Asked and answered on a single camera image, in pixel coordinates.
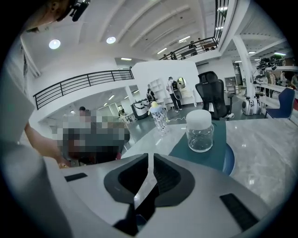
floor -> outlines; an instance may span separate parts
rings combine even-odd
[[[264,115],[252,115],[252,116],[245,116],[241,111],[242,106],[242,99],[240,97],[233,97],[232,98],[232,113],[234,113],[235,117],[231,118],[230,120],[248,120],[248,119],[261,119],[264,118]],[[168,118],[170,120],[169,125],[174,124],[185,124],[186,121],[184,117],[193,111],[198,110],[203,107],[202,104],[198,104],[197,107],[194,107],[193,104],[186,105],[182,107],[182,111],[176,113],[175,110],[170,109],[168,111]],[[154,127],[154,121],[151,116],[148,116],[142,120],[136,120],[133,123],[127,124],[128,129],[130,131],[130,141],[125,145],[125,149],[122,151],[122,154],[125,153],[126,149],[128,150],[134,143],[139,141],[144,135],[150,132]]]

ceiling light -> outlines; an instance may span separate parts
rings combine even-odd
[[[225,10],[228,10],[228,7],[219,7],[218,8],[218,11],[225,11]]]
[[[187,36],[187,37],[185,37],[185,38],[179,40],[179,42],[184,41],[184,40],[186,40],[186,39],[188,39],[188,38],[190,38],[190,36]]]
[[[275,52],[274,54],[285,56],[286,54]]]
[[[110,36],[107,38],[107,43],[108,44],[113,44],[116,41],[116,38],[114,36]]]
[[[55,50],[57,48],[59,48],[59,46],[61,45],[61,42],[59,40],[52,40],[48,46],[52,49]]]
[[[161,52],[164,52],[167,48],[164,48],[163,50],[161,50],[160,52],[158,52],[157,54],[160,54]]]

black metal railing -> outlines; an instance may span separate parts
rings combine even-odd
[[[215,50],[223,32],[225,18],[228,12],[228,4],[228,0],[215,0],[215,26],[214,34],[212,37],[192,42],[186,46],[170,52],[159,60],[184,60],[191,56],[204,53],[206,51]]]
[[[35,98],[36,108],[39,110],[44,105],[82,88],[128,79],[134,79],[131,70],[109,70],[87,73],[53,84],[36,93],[33,97]]]

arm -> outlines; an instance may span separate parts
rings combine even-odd
[[[25,126],[25,133],[32,147],[38,151],[42,156],[52,157],[57,163],[63,163],[70,166],[70,162],[64,159],[61,151],[58,148],[57,141],[46,138],[34,130],[29,123]]]

